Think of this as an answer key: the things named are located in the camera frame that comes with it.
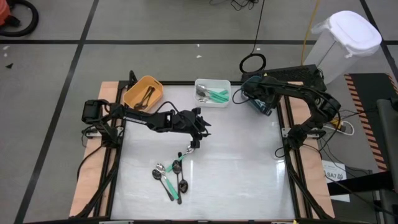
black hose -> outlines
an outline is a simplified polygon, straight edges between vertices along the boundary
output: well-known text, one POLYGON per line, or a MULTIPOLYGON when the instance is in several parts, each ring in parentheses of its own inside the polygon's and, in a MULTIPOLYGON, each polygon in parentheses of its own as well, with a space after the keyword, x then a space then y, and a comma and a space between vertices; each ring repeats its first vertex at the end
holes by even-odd
POLYGON ((26 1, 26 0, 12 0, 13 4, 21 4, 28 7, 32 11, 32 21, 30 24, 23 30, 15 31, 15 32, 8 32, 0 30, 0 35, 5 37, 22 37, 24 35, 30 34, 33 30, 36 29, 37 24, 39 23, 39 12, 37 11, 36 7, 26 1))

gray floor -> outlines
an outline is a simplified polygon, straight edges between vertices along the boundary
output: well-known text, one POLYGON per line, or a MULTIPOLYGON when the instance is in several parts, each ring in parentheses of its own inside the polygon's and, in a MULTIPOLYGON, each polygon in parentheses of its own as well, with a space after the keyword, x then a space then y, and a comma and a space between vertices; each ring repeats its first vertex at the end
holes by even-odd
MULTIPOLYGON (((40 12, 37 30, 23 40, 75 40, 75 44, 4 44, 0 38, 0 217, 12 223, 20 207, 55 105, 94 0, 30 0, 40 12), (6 65, 14 63, 12 69, 6 65)), ((259 39, 302 40, 316 0, 266 0, 259 39)), ((398 40, 393 21, 395 0, 366 0, 386 40, 398 40)), ((88 40, 221 40, 253 39, 261 5, 236 12, 228 2, 210 6, 199 0, 99 0, 88 40)), ((25 14, 23 7, 16 15, 25 14)), ((315 22, 337 11, 351 10, 366 17, 359 0, 322 0, 315 22)), ((299 65, 301 45, 258 45, 267 68, 299 65)), ((389 45, 398 60, 398 46, 389 45)), ((240 60, 252 49, 245 44, 86 44, 60 113, 25 222, 67 218, 76 184, 76 169, 83 156, 81 108, 96 98, 103 81, 123 80, 133 69, 138 78, 158 80, 224 78, 239 80, 240 60)), ((246 69, 259 67, 250 62, 246 69)), ((380 49, 360 60, 350 73, 392 70, 380 49)), ((344 78, 328 86, 343 105, 354 110, 344 78)), ((351 167, 377 166, 357 117, 352 137, 337 135, 330 143, 334 155, 351 167)))

black floor line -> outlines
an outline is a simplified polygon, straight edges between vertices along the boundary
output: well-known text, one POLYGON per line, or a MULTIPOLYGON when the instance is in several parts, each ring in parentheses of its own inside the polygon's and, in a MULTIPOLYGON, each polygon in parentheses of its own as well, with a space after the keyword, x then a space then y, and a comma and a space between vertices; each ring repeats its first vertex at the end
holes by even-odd
MULTIPOLYGON (((376 21, 373 18, 371 10, 369 9, 368 4, 366 4, 365 0, 360 0, 360 2, 363 7, 363 10, 365 11, 366 16, 369 19, 369 22, 380 32, 380 30, 376 24, 376 21)), ((387 62, 390 65, 393 75, 395 76, 396 80, 398 80, 398 68, 397 68, 396 62, 394 61, 394 58, 392 57, 390 50, 388 49, 386 41, 383 38, 381 40, 380 46, 384 53, 384 56, 386 56, 387 62)))
POLYGON ((88 18, 87 18, 85 27, 83 29, 83 33, 81 34, 81 37, 80 37, 80 40, 79 40, 79 44, 78 44, 78 46, 76 48, 75 55, 73 56, 73 59, 72 59, 72 62, 71 62, 70 68, 69 68, 68 75, 67 75, 67 77, 65 79, 65 82, 63 84, 60 97, 58 99, 57 105, 55 107, 54 114, 53 114, 51 122, 50 122, 50 126, 49 126, 49 128, 47 130, 47 134, 45 135, 44 142, 43 142, 42 148, 41 148, 40 153, 39 153, 39 157, 37 158, 36 165, 34 167, 32 176, 30 177, 28 186, 27 186, 25 194, 24 194, 24 198, 22 199, 22 202, 21 202, 21 205, 20 205, 20 207, 18 209, 18 213, 17 213, 17 216, 16 216, 16 219, 15 219, 14 223, 18 223, 18 224, 23 223, 23 221, 25 219, 26 212, 27 212, 27 209, 28 209, 29 204, 30 204, 30 200, 32 199, 34 190, 36 188, 37 181, 38 181, 40 173, 42 171, 44 160, 45 160, 45 158, 47 156, 47 153, 49 151, 50 143, 51 143, 51 140, 53 138, 55 128, 57 127, 57 123, 58 123, 58 120, 59 120, 60 115, 61 115, 61 110, 62 110, 63 104, 65 102, 65 99, 67 97, 69 86, 71 84, 71 81, 72 81, 73 75, 75 73, 75 69, 76 69, 77 63, 78 63, 79 58, 80 58, 81 50, 83 49, 83 46, 84 46, 84 40, 87 38, 88 30, 89 30, 91 22, 93 20, 94 13, 95 13, 97 5, 98 5, 98 1, 99 0, 94 0, 93 1, 93 5, 91 7, 90 13, 88 14, 88 18))
MULTIPOLYGON (((308 40, 308 45, 316 40, 308 40)), ((80 40, 0 40, 0 44, 79 44, 80 40)), ((149 45, 149 44, 254 44, 254 40, 85 40, 84 44, 149 45)), ((303 40, 257 40, 257 44, 302 45, 303 40)))
POLYGON ((0 40, 0 44, 79 44, 79 40, 0 40))
MULTIPOLYGON (((308 45, 316 40, 308 40, 308 45)), ((146 44, 254 44, 254 40, 86 40, 85 44, 146 45, 146 44)), ((303 40, 257 40, 257 44, 302 45, 303 40)))
POLYGON ((387 45, 398 45, 398 40, 385 40, 384 43, 387 45))

spoon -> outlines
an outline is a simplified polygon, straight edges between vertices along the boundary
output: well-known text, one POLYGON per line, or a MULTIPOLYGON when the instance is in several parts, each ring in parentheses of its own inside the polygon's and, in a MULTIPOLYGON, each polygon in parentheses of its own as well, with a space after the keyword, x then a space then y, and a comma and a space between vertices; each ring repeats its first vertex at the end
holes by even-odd
POLYGON ((199 102, 201 102, 201 103, 206 103, 206 102, 203 102, 205 99, 206 99, 206 101, 208 101, 208 99, 212 99, 216 103, 225 103, 225 100, 217 98, 215 95, 206 94, 206 92, 200 90, 199 88, 197 88, 197 95, 199 95, 201 97, 199 99, 199 102))
POLYGON ((157 169, 152 170, 152 176, 154 177, 155 180, 158 180, 158 181, 160 181, 160 183, 162 183, 162 185, 163 185, 164 189, 166 190, 167 195, 169 196, 170 200, 174 201, 173 195, 170 194, 170 192, 167 190, 166 186, 162 182, 162 174, 159 172, 159 170, 157 170, 157 169))
POLYGON ((182 161, 180 161, 180 167, 181 167, 181 181, 178 183, 178 189, 181 190, 182 193, 186 193, 188 190, 188 182, 184 180, 184 174, 182 172, 182 161))
POLYGON ((173 198, 178 199, 178 195, 177 195, 176 191, 174 190, 172 183, 166 177, 166 169, 164 168, 164 166, 162 164, 157 164, 156 169, 162 174, 162 176, 166 180, 166 184, 169 187, 169 190, 171 191, 173 198))
POLYGON ((197 84, 197 90, 202 91, 202 92, 208 92, 211 96, 215 96, 223 101, 228 101, 229 97, 220 93, 217 93, 216 91, 209 90, 207 89, 204 85, 199 85, 197 84))
MULTIPOLYGON (((184 155, 181 155, 177 160, 181 161, 186 155, 193 153, 194 150, 195 149, 191 148, 191 145, 188 145, 186 153, 184 153, 184 155)), ((171 170, 173 170, 173 164, 169 165, 166 168, 166 172, 170 172, 171 170)))
MULTIPOLYGON (((180 163, 179 163, 178 160, 174 160, 174 162, 173 162, 173 172, 174 172, 174 174, 177 175, 177 185, 178 185, 178 183, 180 182, 180 181, 178 180, 178 175, 179 175, 179 173, 181 172, 181 167, 180 167, 180 163)), ((180 188, 178 188, 178 200, 177 200, 177 203, 178 203, 179 205, 182 203, 180 188)))

yellow cable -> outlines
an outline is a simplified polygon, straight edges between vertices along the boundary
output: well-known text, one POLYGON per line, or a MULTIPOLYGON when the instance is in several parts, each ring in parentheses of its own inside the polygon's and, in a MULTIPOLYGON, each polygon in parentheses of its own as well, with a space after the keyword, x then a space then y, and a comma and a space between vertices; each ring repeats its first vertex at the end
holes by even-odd
POLYGON ((312 27, 312 22, 313 22, 313 20, 315 18, 315 15, 317 14, 319 3, 320 3, 320 0, 317 0, 317 3, 315 4, 315 8, 313 9, 313 12, 312 12, 312 15, 311 15, 310 24, 308 25, 307 32, 305 33, 304 43, 303 43, 303 50, 301 52, 301 65, 304 64, 305 43, 307 42, 308 35, 309 35, 311 27, 312 27))

